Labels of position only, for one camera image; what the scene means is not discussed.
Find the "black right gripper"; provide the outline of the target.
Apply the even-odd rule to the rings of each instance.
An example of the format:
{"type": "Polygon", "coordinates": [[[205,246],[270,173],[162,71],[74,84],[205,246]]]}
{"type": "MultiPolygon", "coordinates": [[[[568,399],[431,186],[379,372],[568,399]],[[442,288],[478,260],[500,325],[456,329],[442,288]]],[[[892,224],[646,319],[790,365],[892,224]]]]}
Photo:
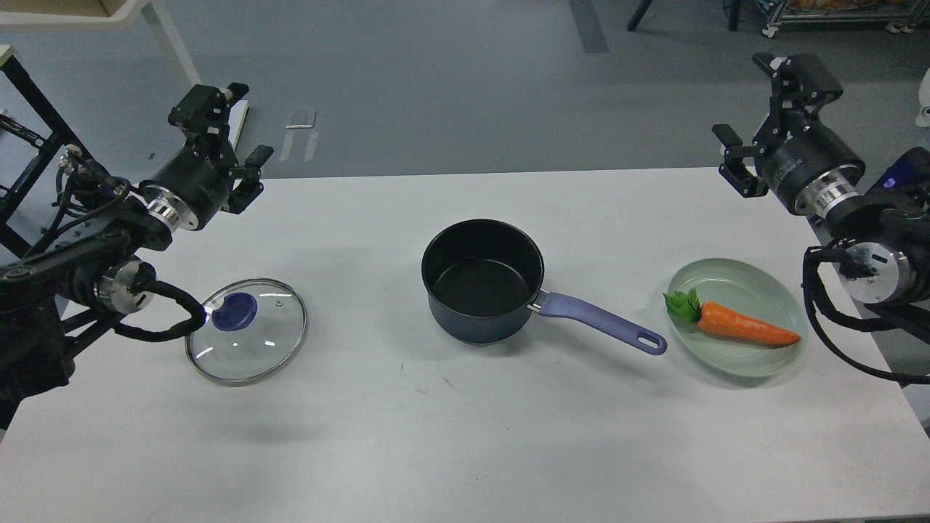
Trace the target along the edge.
{"type": "Polygon", "coordinates": [[[750,172],[745,159],[756,153],[728,123],[715,123],[712,133],[723,146],[719,173],[741,198],[763,198],[771,189],[791,215],[827,215],[841,203],[857,198],[856,183],[865,165],[818,113],[843,96],[839,80],[816,55],[776,57],[759,52],[753,63],[770,80],[769,112],[761,135],[787,135],[750,172]]]}

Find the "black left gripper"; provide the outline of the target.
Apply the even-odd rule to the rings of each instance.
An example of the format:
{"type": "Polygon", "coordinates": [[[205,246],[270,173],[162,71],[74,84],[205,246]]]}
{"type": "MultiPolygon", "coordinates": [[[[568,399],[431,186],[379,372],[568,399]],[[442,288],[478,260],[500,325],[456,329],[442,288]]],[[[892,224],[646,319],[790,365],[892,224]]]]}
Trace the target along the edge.
{"type": "Polygon", "coordinates": [[[139,184],[146,211],[170,232],[202,230],[220,209],[241,214],[263,193],[262,168],[275,149],[258,145],[245,163],[235,154],[248,92],[249,86],[237,82],[223,89],[195,85],[170,110],[167,122],[191,145],[139,184]]]}

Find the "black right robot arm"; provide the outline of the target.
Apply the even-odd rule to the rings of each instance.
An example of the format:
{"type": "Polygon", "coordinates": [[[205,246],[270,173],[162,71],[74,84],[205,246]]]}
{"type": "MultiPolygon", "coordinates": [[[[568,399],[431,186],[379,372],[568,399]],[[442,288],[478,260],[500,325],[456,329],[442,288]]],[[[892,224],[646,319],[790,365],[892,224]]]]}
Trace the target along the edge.
{"type": "Polygon", "coordinates": [[[913,147],[874,185],[858,191],[865,164],[820,120],[843,89],[816,56],[757,53],[770,82],[769,109],[750,142],[727,123],[712,126],[721,143],[719,173],[742,198],[773,192],[790,214],[820,221],[830,240],[801,262],[801,294],[817,337],[844,362],[900,385],[927,376],[877,370],[828,338],[818,318],[859,332],[901,330],[928,341],[928,150],[913,147]]]}

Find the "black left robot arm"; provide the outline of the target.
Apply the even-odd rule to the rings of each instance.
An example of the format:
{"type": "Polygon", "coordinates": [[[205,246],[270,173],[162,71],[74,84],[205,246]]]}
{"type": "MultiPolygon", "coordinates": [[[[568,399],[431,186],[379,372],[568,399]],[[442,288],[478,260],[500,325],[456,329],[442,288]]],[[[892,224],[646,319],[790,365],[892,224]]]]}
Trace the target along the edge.
{"type": "Polygon", "coordinates": [[[40,94],[49,138],[9,117],[2,128],[38,150],[32,182],[57,151],[57,212],[17,261],[2,267],[2,430],[28,397],[69,384],[77,355],[107,332],[130,340],[182,338],[205,324],[190,294],[160,281],[140,249],[165,251],[177,230],[197,231],[220,212],[239,214],[263,191],[260,172],[272,147],[245,161],[230,140],[232,114],[247,85],[195,85],[170,110],[184,135],[179,152],[139,183],[93,159],[40,94]]]}

